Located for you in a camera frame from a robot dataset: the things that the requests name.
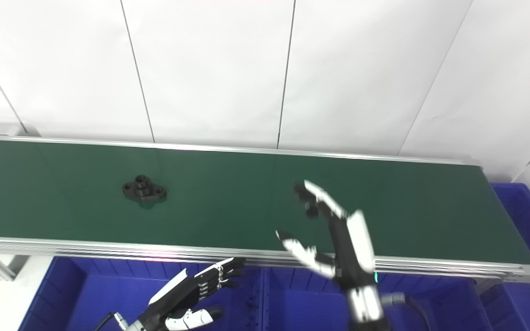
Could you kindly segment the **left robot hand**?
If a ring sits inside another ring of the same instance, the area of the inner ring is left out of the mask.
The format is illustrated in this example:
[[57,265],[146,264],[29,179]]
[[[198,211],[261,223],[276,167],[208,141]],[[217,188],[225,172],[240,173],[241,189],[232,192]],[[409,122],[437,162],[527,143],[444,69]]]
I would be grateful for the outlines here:
[[235,277],[244,275],[246,258],[230,257],[194,276],[181,270],[149,301],[137,318],[141,331],[188,331],[211,324],[224,316],[224,308],[214,305],[195,310],[202,300],[222,288],[237,288]]

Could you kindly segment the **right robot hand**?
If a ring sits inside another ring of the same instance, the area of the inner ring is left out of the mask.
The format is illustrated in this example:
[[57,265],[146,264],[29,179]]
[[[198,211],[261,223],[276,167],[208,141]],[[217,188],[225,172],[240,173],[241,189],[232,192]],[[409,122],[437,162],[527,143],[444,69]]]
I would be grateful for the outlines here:
[[294,192],[305,204],[307,216],[323,215],[334,247],[334,256],[305,247],[294,235],[276,230],[282,246],[303,266],[333,280],[348,292],[367,289],[377,292],[376,258],[362,210],[348,212],[322,187],[308,181],[294,185]]

